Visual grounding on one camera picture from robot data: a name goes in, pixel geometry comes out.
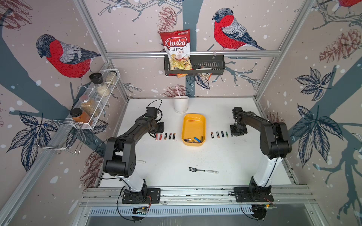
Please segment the yellow plastic storage tray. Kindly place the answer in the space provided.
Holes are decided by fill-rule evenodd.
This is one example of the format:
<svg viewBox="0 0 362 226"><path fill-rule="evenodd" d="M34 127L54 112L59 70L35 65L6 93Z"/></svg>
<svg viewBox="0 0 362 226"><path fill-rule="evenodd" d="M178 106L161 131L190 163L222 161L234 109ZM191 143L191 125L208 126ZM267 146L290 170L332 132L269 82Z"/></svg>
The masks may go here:
<svg viewBox="0 0 362 226"><path fill-rule="evenodd" d="M194 140L197 137L202 141L198 143ZM186 138L191 138L191 141L183 141ZM206 118L200 114L186 114L183 120L182 129L182 141L184 145L191 147L200 147L205 143L206 140Z"/></svg>

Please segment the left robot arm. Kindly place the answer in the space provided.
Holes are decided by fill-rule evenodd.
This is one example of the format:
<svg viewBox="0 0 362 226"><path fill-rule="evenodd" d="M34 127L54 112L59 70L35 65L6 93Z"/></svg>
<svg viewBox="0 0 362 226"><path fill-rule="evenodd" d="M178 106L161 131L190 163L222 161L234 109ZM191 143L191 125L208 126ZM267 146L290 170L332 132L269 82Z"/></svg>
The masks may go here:
<svg viewBox="0 0 362 226"><path fill-rule="evenodd" d="M163 116L160 109L148 106L145 114L138 117L128 131L107 140L103 171L114 179L121 176L128 186L128 193L124 194L135 202L148 199L147 183L135 172L136 144L145 134L156 138L157 134L164 132L165 125L158 115Z"/></svg>

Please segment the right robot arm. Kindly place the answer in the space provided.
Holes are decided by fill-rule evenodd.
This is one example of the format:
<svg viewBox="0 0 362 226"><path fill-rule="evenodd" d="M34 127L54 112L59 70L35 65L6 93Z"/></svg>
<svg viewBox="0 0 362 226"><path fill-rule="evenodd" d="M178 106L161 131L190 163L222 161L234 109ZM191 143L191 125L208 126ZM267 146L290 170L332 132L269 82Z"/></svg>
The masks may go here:
<svg viewBox="0 0 362 226"><path fill-rule="evenodd" d="M288 129L283 122L271 122L242 107L232 109L234 124L230 126L233 136L243 136L248 133L247 126L260 132L260 150L265 156L257 172L251 178L248 193L264 195L271 193L273 174L287 154L292 151Z"/></svg>

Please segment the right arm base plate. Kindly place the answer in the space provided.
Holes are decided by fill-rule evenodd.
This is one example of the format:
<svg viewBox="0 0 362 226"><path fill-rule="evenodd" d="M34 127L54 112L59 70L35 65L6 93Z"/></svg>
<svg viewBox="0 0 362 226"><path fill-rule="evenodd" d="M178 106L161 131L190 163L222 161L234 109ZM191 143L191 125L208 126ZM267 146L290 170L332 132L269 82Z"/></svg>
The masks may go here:
<svg viewBox="0 0 362 226"><path fill-rule="evenodd" d="M271 193L272 186L259 187L256 192L251 192L249 187L234 187L233 195L236 202L274 202L274 197Z"/></svg>

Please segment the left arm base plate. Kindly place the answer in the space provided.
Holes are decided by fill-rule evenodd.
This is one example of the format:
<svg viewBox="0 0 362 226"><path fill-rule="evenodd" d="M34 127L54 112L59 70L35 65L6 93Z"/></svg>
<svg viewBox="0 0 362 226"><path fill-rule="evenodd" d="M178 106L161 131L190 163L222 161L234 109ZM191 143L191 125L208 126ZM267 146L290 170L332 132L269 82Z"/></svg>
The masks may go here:
<svg viewBox="0 0 362 226"><path fill-rule="evenodd" d="M122 204L157 204L160 202L161 189L160 188L147 188L140 192L131 192L126 189L122 197Z"/></svg>

